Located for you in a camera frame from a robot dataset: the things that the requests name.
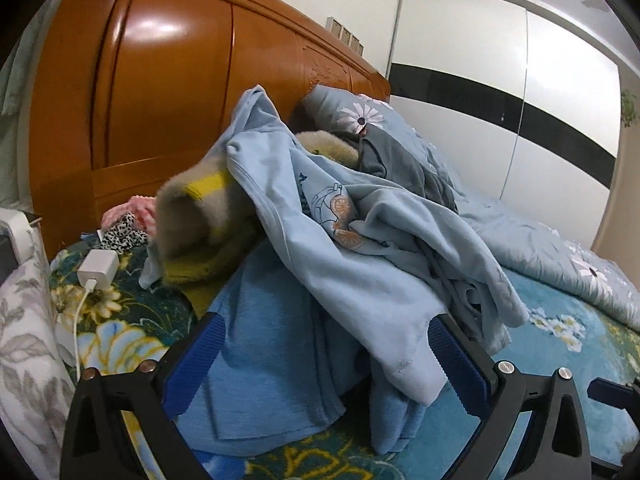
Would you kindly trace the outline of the beige and yellow fuzzy garment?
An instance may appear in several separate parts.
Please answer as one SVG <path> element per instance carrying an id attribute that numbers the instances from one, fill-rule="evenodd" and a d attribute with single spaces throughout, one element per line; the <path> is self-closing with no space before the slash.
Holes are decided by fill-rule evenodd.
<path id="1" fill-rule="evenodd" d="M 232 176 L 228 154 L 205 156 L 155 197 L 156 234 L 140 284 L 221 286 L 264 238 L 253 201 Z"/>

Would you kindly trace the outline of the white wardrobe with black stripe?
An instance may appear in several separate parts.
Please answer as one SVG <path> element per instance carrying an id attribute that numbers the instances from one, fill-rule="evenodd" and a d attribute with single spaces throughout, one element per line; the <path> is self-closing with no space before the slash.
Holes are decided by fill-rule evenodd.
<path id="1" fill-rule="evenodd" d="M 591 246 L 620 140 L 620 73 L 503 0 L 401 0 L 390 100 L 462 181 Z"/>

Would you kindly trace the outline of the black and white spotted cloth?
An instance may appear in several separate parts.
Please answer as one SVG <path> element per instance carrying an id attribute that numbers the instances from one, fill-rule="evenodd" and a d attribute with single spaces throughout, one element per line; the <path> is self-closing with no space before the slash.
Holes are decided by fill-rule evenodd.
<path id="1" fill-rule="evenodd" d="M 148 234 L 137 227 L 137 219 L 131 212 L 120 217 L 101 238 L 102 249 L 114 250 L 119 255 L 125 255 L 148 243 Z"/>

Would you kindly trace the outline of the light blue sweatshirt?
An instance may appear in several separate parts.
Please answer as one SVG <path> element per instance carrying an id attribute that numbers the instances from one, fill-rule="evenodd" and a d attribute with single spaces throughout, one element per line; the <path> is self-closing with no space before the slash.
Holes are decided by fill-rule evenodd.
<path id="1" fill-rule="evenodd" d="M 284 266 L 410 399 L 429 404 L 445 383 L 427 342 L 434 316 L 451 314 L 490 352 L 527 321 L 500 264 L 456 212 L 308 152 L 264 88 L 242 94 L 205 156 L 220 151 Z"/>

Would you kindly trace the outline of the pink knitted cloth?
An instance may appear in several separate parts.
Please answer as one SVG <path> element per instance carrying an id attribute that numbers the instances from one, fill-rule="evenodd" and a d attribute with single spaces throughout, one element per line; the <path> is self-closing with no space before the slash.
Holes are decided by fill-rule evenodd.
<path id="1" fill-rule="evenodd" d="M 156 235 L 156 199 L 154 196 L 135 195 L 126 203 L 119 204 L 104 212 L 101 230 L 105 232 L 126 214 L 134 217 L 134 228 L 145 232 L 149 237 Z"/>

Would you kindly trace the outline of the blue floral quilt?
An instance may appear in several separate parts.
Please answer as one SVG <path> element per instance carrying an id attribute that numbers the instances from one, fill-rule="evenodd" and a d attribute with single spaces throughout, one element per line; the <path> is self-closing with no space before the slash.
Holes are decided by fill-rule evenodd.
<path id="1" fill-rule="evenodd" d="M 318 84 L 303 97 L 302 107 L 318 130 L 333 134 L 329 152 L 341 160 L 357 149 L 336 132 L 363 133 L 369 126 L 384 130 L 450 185 L 458 213 L 484 240 L 498 263 L 585 300 L 632 330 L 639 329 L 639 291 L 616 263 L 463 184 L 436 146 L 420 136 L 390 104 Z"/>

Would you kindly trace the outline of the white device on nightstand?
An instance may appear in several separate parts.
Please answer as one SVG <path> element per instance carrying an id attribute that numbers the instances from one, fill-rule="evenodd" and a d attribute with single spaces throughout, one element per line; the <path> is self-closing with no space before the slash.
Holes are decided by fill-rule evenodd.
<path id="1" fill-rule="evenodd" d="M 34 254 L 39 221 L 31 212 L 1 208 L 1 283 Z"/>

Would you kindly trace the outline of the teal floral blanket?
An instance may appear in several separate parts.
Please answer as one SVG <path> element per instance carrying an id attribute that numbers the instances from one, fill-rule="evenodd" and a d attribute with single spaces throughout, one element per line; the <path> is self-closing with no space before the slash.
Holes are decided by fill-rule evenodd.
<path id="1" fill-rule="evenodd" d="M 79 322 L 81 361 L 106 374 L 129 372 L 142 346 L 164 350 L 186 336 L 195 316 L 186 296 L 139 280 L 148 254 L 139 246 L 119 258 L 111 287 L 94 292 Z M 629 382 L 639 375 L 639 336 L 589 304 L 511 272 L 532 320 L 514 330 L 501 356 L 521 370 L 549 374 L 561 365 L 574 374 L 588 429 L 590 450 L 617 464 L 639 441 L 631 418 L 588 398 L 590 380 Z M 442 389 L 407 447 L 375 455 L 361 384 L 344 399 L 346 414 L 332 427 L 283 448 L 245 460 L 247 479 L 438 479 L 462 450 L 476 423 L 454 390 Z"/>

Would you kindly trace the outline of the grey leaf pattern cloth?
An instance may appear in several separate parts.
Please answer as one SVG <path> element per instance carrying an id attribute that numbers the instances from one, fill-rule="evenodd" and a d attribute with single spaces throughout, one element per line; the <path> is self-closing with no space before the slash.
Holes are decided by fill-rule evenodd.
<path id="1" fill-rule="evenodd" d="M 48 268 L 39 252 L 1 286 L 1 420 L 39 479 L 56 479 L 74 385 L 53 333 Z"/>

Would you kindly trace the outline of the orange wooden headboard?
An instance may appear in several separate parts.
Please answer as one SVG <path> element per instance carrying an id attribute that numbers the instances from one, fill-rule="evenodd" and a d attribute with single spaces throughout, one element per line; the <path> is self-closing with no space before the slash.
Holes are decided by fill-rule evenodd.
<path id="1" fill-rule="evenodd" d="M 264 87 L 303 128 L 299 102 L 318 84 L 390 95 L 373 66 L 281 0 L 61 0 L 29 113 L 30 194 L 47 254 L 193 166 L 245 90 Z"/>

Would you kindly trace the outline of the wall switch panel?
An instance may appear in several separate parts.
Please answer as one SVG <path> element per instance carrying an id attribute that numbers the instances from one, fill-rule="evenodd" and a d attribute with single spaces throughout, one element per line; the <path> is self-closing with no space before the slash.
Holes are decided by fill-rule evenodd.
<path id="1" fill-rule="evenodd" d="M 358 55 L 363 54 L 363 45 L 360 40 L 352 34 L 344 25 L 337 21 L 334 16 L 326 19 L 326 30 L 335 38 L 346 44 L 349 49 L 355 51 Z"/>

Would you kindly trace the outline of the white phone charger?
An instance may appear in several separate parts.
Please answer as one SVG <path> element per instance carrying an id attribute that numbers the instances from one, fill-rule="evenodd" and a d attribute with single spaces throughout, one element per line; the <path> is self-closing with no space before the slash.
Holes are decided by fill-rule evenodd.
<path id="1" fill-rule="evenodd" d="M 107 290 L 113 283 L 119 266 L 117 252 L 111 249 L 91 249 L 77 270 L 78 282 L 84 289 Z"/>

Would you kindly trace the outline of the blue folded cloth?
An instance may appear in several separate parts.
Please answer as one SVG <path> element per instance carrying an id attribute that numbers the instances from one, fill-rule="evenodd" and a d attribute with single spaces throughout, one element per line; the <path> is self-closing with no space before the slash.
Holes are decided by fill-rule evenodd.
<path id="1" fill-rule="evenodd" d="M 198 452 L 250 457 L 326 430 L 357 394 L 378 454 L 402 451 L 425 406 L 393 387 L 382 368 L 260 243 L 209 308 L 226 324 L 224 345 L 177 426 Z"/>

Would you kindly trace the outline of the grey garment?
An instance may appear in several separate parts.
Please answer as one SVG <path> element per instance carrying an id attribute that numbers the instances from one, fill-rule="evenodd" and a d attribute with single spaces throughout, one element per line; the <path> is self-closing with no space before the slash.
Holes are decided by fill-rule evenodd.
<path id="1" fill-rule="evenodd" d="M 458 212 L 450 185 L 419 162 L 398 141 L 380 128 L 369 126 L 363 133 L 336 132 L 336 136 L 358 150 L 357 169 L 365 174 L 401 185 L 427 200 Z"/>

